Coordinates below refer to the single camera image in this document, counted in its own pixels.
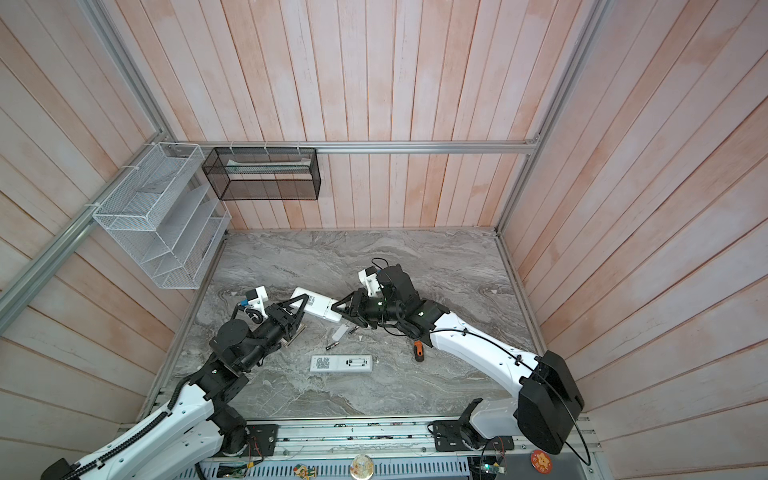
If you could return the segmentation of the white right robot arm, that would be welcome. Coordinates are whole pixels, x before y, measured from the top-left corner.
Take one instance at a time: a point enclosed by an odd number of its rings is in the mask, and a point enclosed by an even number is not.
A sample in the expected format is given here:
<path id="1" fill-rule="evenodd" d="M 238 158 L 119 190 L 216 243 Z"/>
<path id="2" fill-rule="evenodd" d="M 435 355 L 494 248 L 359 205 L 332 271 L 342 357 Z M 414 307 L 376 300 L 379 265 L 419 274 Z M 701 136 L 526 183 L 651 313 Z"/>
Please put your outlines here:
<path id="1" fill-rule="evenodd" d="M 501 400 L 472 400 L 460 417 L 437 421 L 437 448 L 478 449 L 497 437 L 522 435 L 556 455 L 577 431 L 584 399 L 558 354 L 526 352 L 482 332 L 448 307 L 422 297 L 400 265 L 371 266 L 359 274 L 361 288 L 330 299 L 323 313 L 363 328 L 395 329 L 413 341 L 465 361 L 499 384 Z"/>

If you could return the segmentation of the playing card box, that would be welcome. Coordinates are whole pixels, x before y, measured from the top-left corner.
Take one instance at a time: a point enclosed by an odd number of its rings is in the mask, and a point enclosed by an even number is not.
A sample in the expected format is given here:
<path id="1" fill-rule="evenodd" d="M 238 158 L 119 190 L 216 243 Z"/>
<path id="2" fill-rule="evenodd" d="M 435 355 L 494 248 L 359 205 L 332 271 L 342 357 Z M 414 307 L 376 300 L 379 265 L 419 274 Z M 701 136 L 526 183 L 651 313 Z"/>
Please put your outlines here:
<path id="1" fill-rule="evenodd" d="M 300 328 L 293 334 L 292 338 L 287 341 L 286 346 L 293 343 L 298 337 L 306 330 L 306 325 L 301 325 Z"/>

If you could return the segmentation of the white battery cover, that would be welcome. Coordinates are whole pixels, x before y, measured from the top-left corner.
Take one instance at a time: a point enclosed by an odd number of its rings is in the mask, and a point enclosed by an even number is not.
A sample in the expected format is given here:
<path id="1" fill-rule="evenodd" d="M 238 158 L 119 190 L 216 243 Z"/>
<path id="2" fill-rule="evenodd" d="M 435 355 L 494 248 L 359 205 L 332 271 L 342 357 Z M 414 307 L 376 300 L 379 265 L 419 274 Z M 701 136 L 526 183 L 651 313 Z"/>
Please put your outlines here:
<path id="1" fill-rule="evenodd" d="M 332 340 L 334 342 L 339 341 L 348 330 L 349 327 L 347 325 L 341 325 L 332 335 Z"/>

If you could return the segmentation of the red round sticker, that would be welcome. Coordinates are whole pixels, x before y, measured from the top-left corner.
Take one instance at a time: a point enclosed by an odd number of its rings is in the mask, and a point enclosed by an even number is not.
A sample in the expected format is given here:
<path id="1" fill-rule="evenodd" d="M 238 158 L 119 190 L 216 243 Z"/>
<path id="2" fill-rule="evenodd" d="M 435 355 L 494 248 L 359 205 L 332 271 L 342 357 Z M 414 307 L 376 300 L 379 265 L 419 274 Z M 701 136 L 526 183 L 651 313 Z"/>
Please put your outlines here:
<path id="1" fill-rule="evenodd" d="M 533 469 L 541 475 L 548 475 L 553 470 L 551 457 L 542 450 L 534 450 L 530 455 Z"/>

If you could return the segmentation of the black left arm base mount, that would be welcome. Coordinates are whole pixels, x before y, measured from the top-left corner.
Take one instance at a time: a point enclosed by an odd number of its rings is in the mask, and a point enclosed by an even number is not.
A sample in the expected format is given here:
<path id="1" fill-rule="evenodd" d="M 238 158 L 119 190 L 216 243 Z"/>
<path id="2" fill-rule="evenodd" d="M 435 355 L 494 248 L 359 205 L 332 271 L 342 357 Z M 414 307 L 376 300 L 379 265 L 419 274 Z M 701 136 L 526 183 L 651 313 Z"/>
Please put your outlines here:
<path id="1" fill-rule="evenodd" d="M 247 452 L 251 457 L 265 459 L 274 455 L 278 440 L 277 424 L 251 424 L 246 427 Z"/>

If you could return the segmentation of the orange black screwdriver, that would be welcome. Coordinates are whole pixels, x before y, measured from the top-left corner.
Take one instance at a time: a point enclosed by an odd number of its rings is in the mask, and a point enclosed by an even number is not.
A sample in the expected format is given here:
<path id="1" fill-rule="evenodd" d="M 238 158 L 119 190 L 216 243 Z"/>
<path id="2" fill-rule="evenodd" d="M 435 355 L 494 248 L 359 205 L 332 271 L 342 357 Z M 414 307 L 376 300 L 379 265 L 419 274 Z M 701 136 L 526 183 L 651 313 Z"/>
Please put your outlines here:
<path id="1" fill-rule="evenodd" d="M 424 346 L 421 341 L 413 342 L 413 355 L 416 362 L 421 363 L 425 360 Z"/>

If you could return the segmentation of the white slim remote control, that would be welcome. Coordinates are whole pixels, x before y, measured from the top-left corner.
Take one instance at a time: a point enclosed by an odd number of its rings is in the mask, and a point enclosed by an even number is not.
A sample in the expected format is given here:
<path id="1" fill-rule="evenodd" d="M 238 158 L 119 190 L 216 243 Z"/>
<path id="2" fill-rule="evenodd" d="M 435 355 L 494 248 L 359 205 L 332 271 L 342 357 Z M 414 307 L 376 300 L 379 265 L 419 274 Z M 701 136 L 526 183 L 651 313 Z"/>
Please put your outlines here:
<path id="1" fill-rule="evenodd" d="M 370 373 L 372 369 L 371 355 L 314 355 L 310 362 L 311 373 Z"/>

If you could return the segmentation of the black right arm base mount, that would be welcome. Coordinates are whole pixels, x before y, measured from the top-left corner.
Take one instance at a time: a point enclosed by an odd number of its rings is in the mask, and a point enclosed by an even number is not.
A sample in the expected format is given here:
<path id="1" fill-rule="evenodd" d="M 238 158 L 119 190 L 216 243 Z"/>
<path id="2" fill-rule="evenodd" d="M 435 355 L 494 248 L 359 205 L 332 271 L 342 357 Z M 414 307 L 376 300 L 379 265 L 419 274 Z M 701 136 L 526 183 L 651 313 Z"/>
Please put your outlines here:
<path id="1" fill-rule="evenodd" d="M 429 423 L 427 430 L 433 436 L 435 449 L 438 452 L 490 450 L 491 448 L 505 452 L 515 449 L 512 437 L 486 439 L 468 421 L 437 420 Z"/>

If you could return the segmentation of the round gold white badge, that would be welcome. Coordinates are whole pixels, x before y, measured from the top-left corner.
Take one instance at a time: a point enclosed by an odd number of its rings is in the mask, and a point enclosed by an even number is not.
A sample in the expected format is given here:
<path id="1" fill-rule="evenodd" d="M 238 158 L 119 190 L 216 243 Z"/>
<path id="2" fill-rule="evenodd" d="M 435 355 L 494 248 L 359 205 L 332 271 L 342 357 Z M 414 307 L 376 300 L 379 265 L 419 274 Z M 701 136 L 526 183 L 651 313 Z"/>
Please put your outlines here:
<path id="1" fill-rule="evenodd" d="M 358 454 L 352 459 L 349 472 L 355 480 L 370 480 L 375 472 L 374 461 L 366 454 Z"/>

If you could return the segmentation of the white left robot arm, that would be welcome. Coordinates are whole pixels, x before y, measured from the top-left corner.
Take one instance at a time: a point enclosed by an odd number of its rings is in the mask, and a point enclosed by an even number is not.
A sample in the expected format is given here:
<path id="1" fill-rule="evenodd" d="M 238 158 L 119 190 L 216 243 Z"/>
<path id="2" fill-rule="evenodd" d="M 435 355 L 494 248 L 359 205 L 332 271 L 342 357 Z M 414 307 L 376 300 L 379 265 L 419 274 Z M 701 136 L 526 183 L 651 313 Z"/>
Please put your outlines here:
<path id="1" fill-rule="evenodd" d="M 215 453 L 247 450 L 247 423 L 229 403 L 248 373 L 295 336 L 308 302 L 301 294 L 257 310 L 262 321 L 255 329 L 231 317 L 210 340 L 203 366 L 183 377 L 165 404 L 77 462 L 57 460 L 42 478 L 169 479 Z"/>

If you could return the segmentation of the small colourful charm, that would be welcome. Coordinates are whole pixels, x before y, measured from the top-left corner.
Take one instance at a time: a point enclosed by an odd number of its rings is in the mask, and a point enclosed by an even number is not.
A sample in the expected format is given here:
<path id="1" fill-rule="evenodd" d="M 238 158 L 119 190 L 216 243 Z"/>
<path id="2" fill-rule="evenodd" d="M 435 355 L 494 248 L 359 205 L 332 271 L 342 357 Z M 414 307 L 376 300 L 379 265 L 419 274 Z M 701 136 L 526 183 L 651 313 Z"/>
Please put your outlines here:
<path id="1" fill-rule="evenodd" d="M 300 480 L 312 480 L 317 478 L 317 468 L 304 464 L 296 464 L 293 468 L 294 475 Z"/>

